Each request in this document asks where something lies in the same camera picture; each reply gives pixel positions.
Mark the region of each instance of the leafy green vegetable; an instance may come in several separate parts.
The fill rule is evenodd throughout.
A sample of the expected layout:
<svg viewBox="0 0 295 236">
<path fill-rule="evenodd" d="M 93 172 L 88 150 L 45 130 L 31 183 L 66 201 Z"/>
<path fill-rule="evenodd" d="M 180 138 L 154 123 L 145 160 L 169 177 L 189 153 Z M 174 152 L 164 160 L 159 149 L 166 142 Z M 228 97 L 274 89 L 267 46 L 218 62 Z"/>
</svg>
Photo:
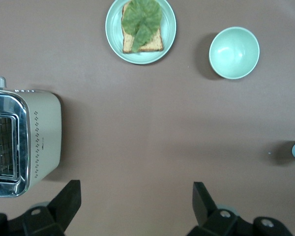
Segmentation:
<svg viewBox="0 0 295 236">
<path fill-rule="evenodd" d="M 132 0 L 123 13 L 121 25 L 134 37 L 132 51 L 150 42 L 162 19 L 162 9 L 155 0 Z"/>
</svg>

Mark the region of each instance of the plate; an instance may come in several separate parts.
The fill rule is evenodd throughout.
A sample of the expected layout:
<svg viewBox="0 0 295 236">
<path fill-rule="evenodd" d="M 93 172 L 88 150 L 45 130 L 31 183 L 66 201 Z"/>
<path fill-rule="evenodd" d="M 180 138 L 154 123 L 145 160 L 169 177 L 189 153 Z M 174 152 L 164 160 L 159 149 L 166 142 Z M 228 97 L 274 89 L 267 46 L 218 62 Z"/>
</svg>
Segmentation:
<svg viewBox="0 0 295 236">
<path fill-rule="evenodd" d="M 133 64 L 149 64 L 162 58 L 171 48 L 176 35 L 176 18 L 166 0 L 157 0 L 162 8 L 161 35 L 164 49 L 161 52 L 123 53 L 121 30 L 122 8 L 129 0 L 115 0 L 110 7 L 105 23 L 106 36 L 113 51 L 125 61 Z"/>
</svg>

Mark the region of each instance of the bread slice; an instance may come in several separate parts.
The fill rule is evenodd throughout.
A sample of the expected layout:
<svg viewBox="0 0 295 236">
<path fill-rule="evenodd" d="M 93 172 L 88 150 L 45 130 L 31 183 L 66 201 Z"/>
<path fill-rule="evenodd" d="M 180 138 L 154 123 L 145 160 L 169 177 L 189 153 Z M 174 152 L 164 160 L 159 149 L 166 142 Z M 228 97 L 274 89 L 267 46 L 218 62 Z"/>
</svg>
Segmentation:
<svg viewBox="0 0 295 236">
<path fill-rule="evenodd" d="M 127 6 L 130 2 L 127 2 L 123 8 L 122 8 L 122 18 L 123 20 L 123 14 L 125 10 L 127 9 Z M 134 37 L 128 33 L 126 33 L 122 28 L 122 34 L 123 34 L 123 53 L 132 53 L 132 44 Z M 163 40 L 161 35 L 161 26 L 158 28 L 157 32 L 153 35 L 153 38 L 150 42 L 146 43 L 145 45 L 141 46 L 138 50 L 138 52 L 156 52 L 156 51 L 162 51 L 164 49 L 163 46 Z"/>
</svg>

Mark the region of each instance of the toaster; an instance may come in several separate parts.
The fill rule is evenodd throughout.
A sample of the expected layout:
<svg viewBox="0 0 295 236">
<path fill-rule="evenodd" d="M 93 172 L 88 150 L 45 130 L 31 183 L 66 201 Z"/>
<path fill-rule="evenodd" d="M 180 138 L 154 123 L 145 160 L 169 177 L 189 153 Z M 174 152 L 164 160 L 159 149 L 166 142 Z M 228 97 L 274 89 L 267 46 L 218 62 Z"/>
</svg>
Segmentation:
<svg viewBox="0 0 295 236">
<path fill-rule="evenodd" d="M 17 197 L 60 162 L 61 105 L 51 92 L 5 88 L 0 77 L 0 197 Z"/>
</svg>

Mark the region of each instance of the bowl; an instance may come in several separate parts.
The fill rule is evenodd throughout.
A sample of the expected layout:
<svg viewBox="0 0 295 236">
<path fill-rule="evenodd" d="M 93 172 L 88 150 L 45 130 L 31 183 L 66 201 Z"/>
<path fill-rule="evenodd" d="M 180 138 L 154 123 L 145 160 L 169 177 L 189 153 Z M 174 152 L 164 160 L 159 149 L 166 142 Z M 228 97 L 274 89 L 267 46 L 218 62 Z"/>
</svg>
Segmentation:
<svg viewBox="0 0 295 236">
<path fill-rule="evenodd" d="M 240 79 L 257 65 L 260 48 L 257 38 L 242 27 L 230 27 L 219 32 L 209 50 L 213 70 L 226 79 Z"/>
</svg>

